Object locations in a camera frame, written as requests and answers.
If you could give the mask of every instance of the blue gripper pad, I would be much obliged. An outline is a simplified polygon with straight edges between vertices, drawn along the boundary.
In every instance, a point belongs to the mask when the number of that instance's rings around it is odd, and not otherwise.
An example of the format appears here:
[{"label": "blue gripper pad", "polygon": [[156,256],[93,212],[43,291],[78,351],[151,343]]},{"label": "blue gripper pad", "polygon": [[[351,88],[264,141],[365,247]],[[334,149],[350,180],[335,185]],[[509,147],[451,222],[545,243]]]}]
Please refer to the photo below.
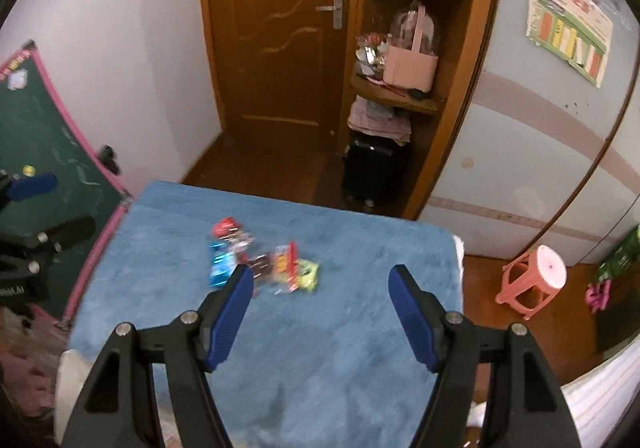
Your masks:
[{"label": "blue gripper pad", "polygon": [[54,174],[47,173],[12,181],[4,194],[11,201],[21,202],[36,195],[50,193],[57,187],[58,178]]},{"label": "blue gripper pad", "polygon": [[447,352],[440,302],[432,293],[420,290],[404,265],[389,272],[389,296],[415,359],[430,372],[439,371]]},{"label": "blue gripper pad", "polygon": [[[231,346],[234,344],[253,294],[254,274],[245,265],[236,267],[234,274],[226,282],[225,288],[215,293],[215,296],[221,299],[222,310],[218,308],[214,311],[214,315],[210,317],[210,327],[201,329],[201,333],[209,335],[209,338],[203,338],[202,341],[206,347],[204,364],[208,370],[215,370],[229,357]],[[207,321],[209,320],[205,316],[204,326]]]}]

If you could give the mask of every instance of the wooden door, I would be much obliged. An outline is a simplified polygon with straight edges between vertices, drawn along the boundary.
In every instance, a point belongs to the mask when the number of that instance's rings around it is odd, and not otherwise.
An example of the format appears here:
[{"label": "wooden door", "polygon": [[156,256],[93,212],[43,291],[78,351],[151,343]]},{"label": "wooden door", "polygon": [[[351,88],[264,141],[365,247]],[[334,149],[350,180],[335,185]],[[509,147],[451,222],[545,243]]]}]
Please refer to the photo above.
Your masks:
[{"label": "wooden door", "polygon": [[209,0],[216,75],[229,133],[265,146],[333,150],[348,0]]}]

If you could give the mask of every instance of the black suitcase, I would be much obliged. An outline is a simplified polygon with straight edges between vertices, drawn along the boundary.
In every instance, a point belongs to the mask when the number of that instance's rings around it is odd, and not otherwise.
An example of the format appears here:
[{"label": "black suitcase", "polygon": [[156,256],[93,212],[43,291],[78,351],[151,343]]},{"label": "black suitcase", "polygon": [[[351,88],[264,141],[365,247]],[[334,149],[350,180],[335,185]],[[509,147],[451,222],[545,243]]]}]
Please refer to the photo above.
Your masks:
[{"label": "black suitcase", "polygon": [[406,163],[407,146],[393,139],[353,132],[344,157],[342,195],[372,208],[398,193]]}]

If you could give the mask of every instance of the door handle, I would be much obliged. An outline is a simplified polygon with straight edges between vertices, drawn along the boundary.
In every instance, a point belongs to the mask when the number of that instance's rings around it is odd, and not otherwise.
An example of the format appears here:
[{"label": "door handle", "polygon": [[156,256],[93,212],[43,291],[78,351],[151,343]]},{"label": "door handle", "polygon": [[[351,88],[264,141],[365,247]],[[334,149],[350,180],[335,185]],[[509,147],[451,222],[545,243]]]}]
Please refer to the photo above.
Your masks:
[{"label": "door handle", "polygon": [[333,5],[318,5],[316,11],[331,11],[334,13],[334,29],[339,31],[342,29],[342,6],[344,0],[334,0]]}]

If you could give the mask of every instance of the pink bag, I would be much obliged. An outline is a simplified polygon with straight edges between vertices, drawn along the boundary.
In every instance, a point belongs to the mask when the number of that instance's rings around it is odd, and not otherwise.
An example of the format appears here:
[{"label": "pink bag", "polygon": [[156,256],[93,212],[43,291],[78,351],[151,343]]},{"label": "pink bag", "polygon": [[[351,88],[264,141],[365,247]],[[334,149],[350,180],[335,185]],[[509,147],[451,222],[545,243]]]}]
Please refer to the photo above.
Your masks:
[{"label": "pink bag", "polygon": [[424,6],[420,5],[411,50],[389,45],[385,55],[385,72],[382,76],[386,84],[400,88],[418,88],[423,92],[431,90],[438,57],[420,53],[424,17]]}]

